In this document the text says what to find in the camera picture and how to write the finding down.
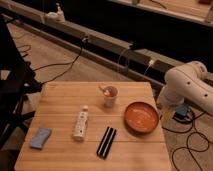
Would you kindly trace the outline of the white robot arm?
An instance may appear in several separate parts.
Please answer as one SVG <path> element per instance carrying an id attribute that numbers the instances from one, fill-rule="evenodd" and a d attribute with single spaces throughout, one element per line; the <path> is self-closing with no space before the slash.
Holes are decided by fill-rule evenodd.
<path id="1" fill-rule="evenodd" d="M 187 98 L 205 112 L 213 114 L 213 87 L 204 82 L 206 76 L 207 68 L 199 61 L 169 69 L 164 76 L 165 85 L 157 98 L 157 104 L 162 109 L 176 108 Z"/>

